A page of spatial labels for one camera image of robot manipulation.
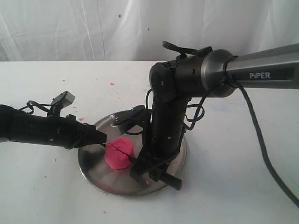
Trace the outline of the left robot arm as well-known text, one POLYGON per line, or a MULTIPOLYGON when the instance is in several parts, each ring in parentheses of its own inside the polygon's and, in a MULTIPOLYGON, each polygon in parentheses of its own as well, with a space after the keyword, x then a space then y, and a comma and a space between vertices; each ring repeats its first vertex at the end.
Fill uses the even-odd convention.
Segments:
POLYGON ((142 133, 142 150, 130 170, 138 180, 148 173, 154 181, 171 185, 166 170, 180 151, 188 102, 192 98, 223 98, 237 84, 247 88, 297 89, 299 46, 297 44, 235 56, 227 50, 182 48, 164 41, 175 60, 156 63, 149 72, 153 92, 142 133))

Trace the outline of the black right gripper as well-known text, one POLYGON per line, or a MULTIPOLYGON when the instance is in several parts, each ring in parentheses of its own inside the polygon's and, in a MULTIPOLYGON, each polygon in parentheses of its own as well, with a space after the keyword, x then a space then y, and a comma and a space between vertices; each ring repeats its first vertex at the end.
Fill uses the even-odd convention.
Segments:
POLYGON ((107 135, 95 125, 80 123, 74 116, 41 117, 24 112, 9 114, 9 139, 14 142, 59 146, 66 149, 104 144, 107 135))

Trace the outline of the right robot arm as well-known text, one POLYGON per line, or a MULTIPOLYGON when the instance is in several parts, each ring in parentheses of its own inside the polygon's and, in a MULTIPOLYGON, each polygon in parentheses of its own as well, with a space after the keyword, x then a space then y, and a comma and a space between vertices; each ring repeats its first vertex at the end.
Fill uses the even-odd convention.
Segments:
POLYGON ((107 135, 76 116, 41 117, 7 105, 0 106, 0 137, 6 141, 59 146, 66 149, 104 144, 107 135))

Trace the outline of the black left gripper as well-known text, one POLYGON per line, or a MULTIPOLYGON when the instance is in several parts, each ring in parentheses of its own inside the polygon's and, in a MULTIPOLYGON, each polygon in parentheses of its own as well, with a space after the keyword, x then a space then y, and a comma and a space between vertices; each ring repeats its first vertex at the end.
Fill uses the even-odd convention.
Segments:
POLYGON ((130 177, 135 181, 140 182, 152 166, 159 167, 149 171, 150 179, 155 182, 168 181, 168 165, 164 164, 170 163, 179 154, 188 102, 189 98, 181 97, 163 102, 155 96, 152 108, 149 109, 146 98, 148 117, 142 133, 143 147, 139 155, 131 159, 133 166, 130 169, 130 177))

